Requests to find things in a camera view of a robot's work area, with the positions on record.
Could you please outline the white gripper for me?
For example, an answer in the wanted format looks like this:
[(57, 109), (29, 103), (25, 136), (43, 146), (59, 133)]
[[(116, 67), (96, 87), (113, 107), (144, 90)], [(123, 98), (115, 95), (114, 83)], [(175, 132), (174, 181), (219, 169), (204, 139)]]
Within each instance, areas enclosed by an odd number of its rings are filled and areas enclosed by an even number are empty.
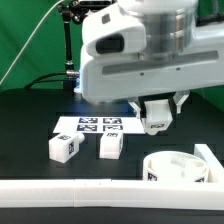
[(82, 26), (80, 88), (91, 102), (129, 98), (137, 119), (138, 98), (175, 92), (181, 113), (191, 89), (224, 83), (224, 22), (196, 27), (191, 15), (101, 10)]

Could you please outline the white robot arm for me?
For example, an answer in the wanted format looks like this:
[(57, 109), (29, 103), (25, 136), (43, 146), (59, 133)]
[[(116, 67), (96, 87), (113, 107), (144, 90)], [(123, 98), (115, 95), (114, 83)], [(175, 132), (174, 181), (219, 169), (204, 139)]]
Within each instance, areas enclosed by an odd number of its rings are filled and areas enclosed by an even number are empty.
[(224, 84), (224, 22), (198, 27), (198, 0), (117, 0), (83, 21), (80, 91), (92, 103), (145, 100), (178, 110)]

